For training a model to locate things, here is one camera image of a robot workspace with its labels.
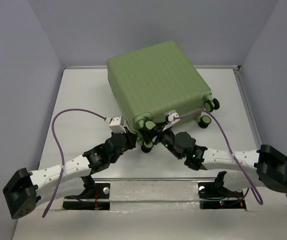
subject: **suitcase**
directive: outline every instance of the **suitcase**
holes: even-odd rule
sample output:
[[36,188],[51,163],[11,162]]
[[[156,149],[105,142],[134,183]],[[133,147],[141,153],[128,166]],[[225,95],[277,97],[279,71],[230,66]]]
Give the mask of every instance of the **suitcase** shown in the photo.
[[[207,83],[174,41],[112,57],[107,71],[121,112],[137,134],[145,121],[164,122],[171,110],[181,116],[205,107],[210,112],[219,108]],[[197,113],[174,126],[191,120],[203,128],[211,122]]]

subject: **wall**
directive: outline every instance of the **wall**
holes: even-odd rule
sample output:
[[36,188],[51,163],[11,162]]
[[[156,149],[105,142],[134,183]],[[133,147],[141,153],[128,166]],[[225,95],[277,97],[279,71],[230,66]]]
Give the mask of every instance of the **wall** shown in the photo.
[[62,71],[29,3],[0,0],[0,240],[17,222],[2,189],[17,169],[38,166]]
[[287,155],[287,1],[278,2],[241,73],[263,143]]
[[175,40],[196,65],[241,65],[277,0],[29,0],[65,66]]

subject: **green ribbed surface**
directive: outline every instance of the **green ribbed surface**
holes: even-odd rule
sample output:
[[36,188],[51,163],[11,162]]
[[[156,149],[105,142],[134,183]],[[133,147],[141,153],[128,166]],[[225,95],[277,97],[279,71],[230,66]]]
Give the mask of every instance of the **green ribbed surface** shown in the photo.
[[182,115],[202,108],[203,99],[211,94],[174,41],[112,57],[107,69],[110,86],[133,130],[138,129],[137,116],[146,113],[152,121],[162,122],[164,114],[173,109]]

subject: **white table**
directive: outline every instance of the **white table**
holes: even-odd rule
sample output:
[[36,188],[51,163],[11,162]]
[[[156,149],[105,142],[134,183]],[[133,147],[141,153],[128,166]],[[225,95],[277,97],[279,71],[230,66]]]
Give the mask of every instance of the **white table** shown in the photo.
[[[247,117],[250,113],[246,113],[234,71],[198,71],[213,96],[220,101],[220,109],[214,115],[225,130],[232,149],[256,149],[256,139]],[[107,70],[66,69],[53,116],[68,108],[89,109],[108,117],[120,114],[109,87]],[[67,160],[103,143],[110,136],[107,123],[85,112],[64,113],[55,128]],[[199,145],[227,149],[214,122],[207,129],[199,128],[195,122],[174,129],[174,132],[182,131],[197,139]],[[39,168],[59,163],[59,151],[49,128]],[[287,238],[286,196],[266,188],[259,189],[265,202],[263,206],[259,206],[250,194],[246,198],[247,211],[200,210],[197,182],[191,180],[213,178],[217,172],[193,171],[161,145],[149,154],[138,147],[126,152],[109,169],[93,175],[97,180],[112,180],[111,211],[61,210],[62,200],[57,200],[46,218],[41,218],[45,208],[41,205],[20,219],[13,239]],[[82,186],[82,181],[76,179],[74,184]]]

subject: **black wheel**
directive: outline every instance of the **black wheel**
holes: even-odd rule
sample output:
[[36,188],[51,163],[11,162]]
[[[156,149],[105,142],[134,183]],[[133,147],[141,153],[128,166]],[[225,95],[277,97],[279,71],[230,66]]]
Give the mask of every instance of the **black wheel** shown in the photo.
[[144,153],[150,153],[150,151],[152,150],[153,148],[152,147],[146,147],[145,145],[142,145],[141,146],[141,151],[143,151]]
[[213,104],[209,100],[205,101],[203,106],[204,106],[204,109],[209,113],[211,113],[214,110]]
[[202,116],[200,119],[200,122],[198,122],[199,127],[202,129],[205,129],[209,126],[209,124],[212,122],[212,119],[209,116]]
[[214,104],[214,107],[213,107],[214,110],[218,110],[220,108],[220,104],[217,98],[213,99],[213,104]]

